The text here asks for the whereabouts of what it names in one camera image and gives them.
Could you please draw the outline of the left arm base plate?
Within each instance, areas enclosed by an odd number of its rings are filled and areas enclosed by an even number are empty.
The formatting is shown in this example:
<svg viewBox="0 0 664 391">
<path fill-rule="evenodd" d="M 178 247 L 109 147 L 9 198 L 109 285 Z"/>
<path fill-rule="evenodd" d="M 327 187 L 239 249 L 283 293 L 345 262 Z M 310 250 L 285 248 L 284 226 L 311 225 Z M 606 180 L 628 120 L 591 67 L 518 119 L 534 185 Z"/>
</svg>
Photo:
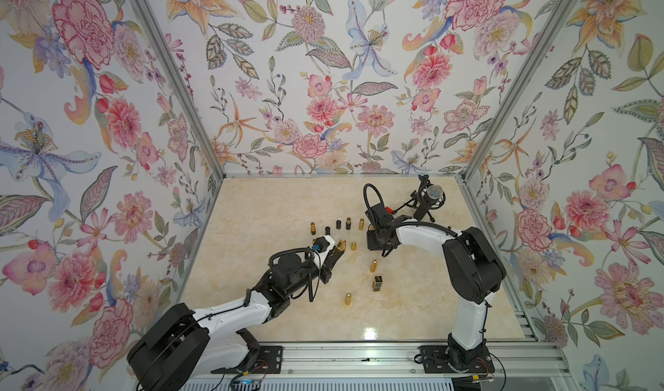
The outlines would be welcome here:
<svg viewBox="0 0 664 391">
<path fill-rule="evenodd" d="M 235 367 L 212 370 L 212 374 L 267 374 L 277 375 L 281 373 L 284 360 L 283 346 L 260 345 L 256 349 L 250 349 L 248 355 Z"/>
</svg>

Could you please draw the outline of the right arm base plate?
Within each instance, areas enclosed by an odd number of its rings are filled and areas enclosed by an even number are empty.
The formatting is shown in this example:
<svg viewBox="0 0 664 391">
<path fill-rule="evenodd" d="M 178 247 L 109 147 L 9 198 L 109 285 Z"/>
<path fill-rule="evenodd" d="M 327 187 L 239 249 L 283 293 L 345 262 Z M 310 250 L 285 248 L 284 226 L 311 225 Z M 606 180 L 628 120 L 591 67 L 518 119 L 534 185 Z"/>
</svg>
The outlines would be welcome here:
<svg viewBox="0 0 664 391">
<path fill-rule="evenodd" d="M 496 369 L 489 351 L 479 345 L 473 350 L 447 345 L 423 345 L 413 358 L 426 374 L 488 375 Z"/>
</svg>

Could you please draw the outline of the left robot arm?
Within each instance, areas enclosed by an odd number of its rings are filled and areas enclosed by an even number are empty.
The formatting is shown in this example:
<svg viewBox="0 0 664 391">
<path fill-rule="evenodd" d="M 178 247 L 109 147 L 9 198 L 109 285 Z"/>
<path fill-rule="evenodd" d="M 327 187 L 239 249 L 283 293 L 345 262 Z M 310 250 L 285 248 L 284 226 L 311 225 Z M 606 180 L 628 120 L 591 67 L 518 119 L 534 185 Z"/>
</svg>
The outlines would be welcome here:
<svg viewBox="0 0 664 391">
<path fill-rule="evenodd" d="M 345 251 L 345 241 L 325 235 L 310 247 L 273 254 L 256 285 L 238 299 L 195 310 L 171 306 L 127 355 L 136 388 L 179 390 L 198 375 L 252 370 L 260 346 L 249 328 L 274 320 L 303 294 L 313 301 Z"/>
</svg>

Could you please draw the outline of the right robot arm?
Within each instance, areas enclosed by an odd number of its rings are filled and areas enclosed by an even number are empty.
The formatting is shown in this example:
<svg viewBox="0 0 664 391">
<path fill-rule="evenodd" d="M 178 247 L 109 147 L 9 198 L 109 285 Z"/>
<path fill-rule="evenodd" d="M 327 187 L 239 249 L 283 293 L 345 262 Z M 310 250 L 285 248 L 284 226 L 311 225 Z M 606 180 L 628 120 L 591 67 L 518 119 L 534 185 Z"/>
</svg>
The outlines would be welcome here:
<svg viewBox="0 0 664 391">
<path fill-rule="evenodd" d="M 440 360 L 455 372 L 470 370 L 486 355 L 486 324 L 489 309 L 506 277 L 505 266 L 487 237 L 476 227 L 456 231 L 425 218 L 444 205 L 446 196 L 439 185 L 425 175 L 405 203 L 413 216 L 396 216 L 388 209 L 375 185 L 363 187 L 363 201 L 371 229 L 368 249 L 386 258 L 398 247 L 413 246 L 445 259 L 449 279 L 458 295 L 458 309 L 452 332 Z"/>
</svg>

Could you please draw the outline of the square gold black lipstick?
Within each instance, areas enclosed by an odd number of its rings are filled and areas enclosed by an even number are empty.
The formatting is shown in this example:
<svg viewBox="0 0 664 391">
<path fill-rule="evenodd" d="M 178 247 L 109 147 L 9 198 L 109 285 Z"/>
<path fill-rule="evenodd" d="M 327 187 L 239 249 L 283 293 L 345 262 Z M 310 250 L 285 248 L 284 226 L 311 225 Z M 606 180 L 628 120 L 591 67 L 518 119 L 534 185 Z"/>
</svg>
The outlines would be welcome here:
<svg viewBox="0 0 664 391">
<path fill-rule="evenodd" d="M 373 278 L 373 285 L 372 285 L 372 291 L 373 292 L 380 292 L 381 288 L 383 285 L 383 279 L 381 276 L 375 276 Z"/>
</svg>

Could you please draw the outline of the aluminium front rail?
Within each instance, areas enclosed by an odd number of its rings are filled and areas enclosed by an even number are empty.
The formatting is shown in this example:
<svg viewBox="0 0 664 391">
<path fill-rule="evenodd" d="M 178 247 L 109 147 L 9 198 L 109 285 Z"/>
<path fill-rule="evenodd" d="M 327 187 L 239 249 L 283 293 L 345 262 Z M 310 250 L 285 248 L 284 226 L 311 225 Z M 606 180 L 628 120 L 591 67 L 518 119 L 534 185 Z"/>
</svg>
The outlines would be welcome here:
<svg viewBox="0 0 664 391">
<path fill-rule="evenodd" d="M 423 345 L 445 345 L 415 342 L 304 342 L 264 343 L 264 346 L 283 346 L 282 370 L 269 377 L 300 376 L 397 376 L 397 375 L 446 375 L 426 374 L 424 367 L 413 361 L 418 348 Z M 525 341 L 491 341 L 486 345 L 496 369 L 497 378 L 566 377 L 569 368 L 562 353 L 552 343 Z M 216 375 L 207 373 L 192 377 Z M 261 374 L 220 374 L 227 379 L 250 378 Z"/>
</svg>

